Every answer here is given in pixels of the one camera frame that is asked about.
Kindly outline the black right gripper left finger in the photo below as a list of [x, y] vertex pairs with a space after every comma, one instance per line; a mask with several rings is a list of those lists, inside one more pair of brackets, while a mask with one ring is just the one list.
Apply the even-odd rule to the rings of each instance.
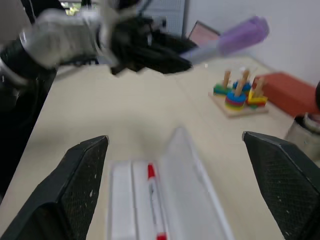
[[86, 240], [97, 205], [109, 139], [70, 148], [41, 181], [0, 240]]

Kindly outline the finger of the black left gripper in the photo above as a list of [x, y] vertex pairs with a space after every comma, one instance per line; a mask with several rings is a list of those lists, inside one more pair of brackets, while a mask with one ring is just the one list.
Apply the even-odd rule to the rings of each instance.
[[151, 45], [153, 47], [160, 48], [161, 50], [174, 52], [176, 54], [183, 54], [198, 47], [197, 44], [186, 37], [162, 31], [152, 32]]
[[176, 52], [163, 47], [142, 47], [134, 52], [134, 62], [139, 67], [148, 68], [162, 74], [175, 74], [192, 68], [190, 61]]

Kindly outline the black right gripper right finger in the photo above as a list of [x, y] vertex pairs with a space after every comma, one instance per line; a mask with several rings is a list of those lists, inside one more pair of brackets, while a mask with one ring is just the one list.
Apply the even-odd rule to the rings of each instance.
[[285, 240], [320, 240], [320, 168], [295, 144], [242, 134], [260, 193]]

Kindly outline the purple marker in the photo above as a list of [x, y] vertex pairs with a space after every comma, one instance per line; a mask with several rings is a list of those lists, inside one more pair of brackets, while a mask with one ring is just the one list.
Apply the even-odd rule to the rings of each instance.
[[267, 20], [253, 16], [224, 32], [218, 40], [193, 48], [180, 55], [192, 65], [216, 57], [225, 57], [263, 42], [269, 35]]

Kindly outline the red marker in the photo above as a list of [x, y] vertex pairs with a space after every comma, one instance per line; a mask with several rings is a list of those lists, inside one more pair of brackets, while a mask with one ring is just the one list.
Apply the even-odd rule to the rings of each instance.
[[161, 198], [157, 186], [156, 171], [154, 165], [147, 165], [147, 178], [149, 184], [150, 205], [152, 211], [153, 224], [155, 228], [156, 240], [168, 240], [165, 227], [164, 215], [162, 212]]

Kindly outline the clear plastic pencil case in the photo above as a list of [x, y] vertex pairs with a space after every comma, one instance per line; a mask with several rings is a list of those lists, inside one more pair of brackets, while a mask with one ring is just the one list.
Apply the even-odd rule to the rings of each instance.
[[114, 162], [105, 240], [156, 240], [148, 164], [153, 164], [167, 240], [235, 240], [193, 140], [176, 128], [157, 160]]

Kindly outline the white slatted panel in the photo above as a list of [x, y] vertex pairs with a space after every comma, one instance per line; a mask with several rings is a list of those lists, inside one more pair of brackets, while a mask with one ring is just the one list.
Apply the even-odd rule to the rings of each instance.
[[152, 0], [144, 15], [150, 17], [165, 17], [166, 30], [169, 33], [184, 35], [184, 13], [186, 0]]

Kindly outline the metal can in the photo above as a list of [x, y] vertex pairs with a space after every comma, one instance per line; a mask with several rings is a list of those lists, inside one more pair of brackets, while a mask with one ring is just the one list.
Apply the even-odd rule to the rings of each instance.
[[297, 115], [284, 138], [320, 164], [320, 114]]

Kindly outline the green red block stack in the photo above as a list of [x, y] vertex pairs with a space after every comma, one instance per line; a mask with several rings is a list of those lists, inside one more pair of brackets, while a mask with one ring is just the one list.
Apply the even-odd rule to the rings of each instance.
[[213, 87], [213, 94], [214, 95], [221, 95], [221, 96], [226, 96], [229, 92], [231, 92], [233, 89], [231, 87], [224, 87], [221, 84], [216, 84]]

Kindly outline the yellow red square block stack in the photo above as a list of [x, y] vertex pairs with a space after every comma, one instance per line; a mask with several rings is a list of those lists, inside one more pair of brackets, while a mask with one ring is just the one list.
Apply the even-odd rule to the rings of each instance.
[[268, 102], [268, 98], [266, 96], [254, 96], [254, 91], [251, 89], [246, 99], [246, 104], [252, 108], [265, 107]]

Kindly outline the red box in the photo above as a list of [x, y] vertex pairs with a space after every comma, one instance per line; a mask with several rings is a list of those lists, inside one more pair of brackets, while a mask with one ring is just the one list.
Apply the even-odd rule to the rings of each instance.
[[284, 72], [257, 75], [252, 86], [256, 87], [261, 78], [264, 96], [286, 114], [293, 118], [305, 113], [320, 114], [314, 86]]

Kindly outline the dark robot body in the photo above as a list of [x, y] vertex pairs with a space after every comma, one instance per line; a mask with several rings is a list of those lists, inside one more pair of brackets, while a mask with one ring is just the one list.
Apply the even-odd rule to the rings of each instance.
[[17, 98], [14, 108], [0, 111], [0, 203], [15, 174], [57, 70], [39, 75]]

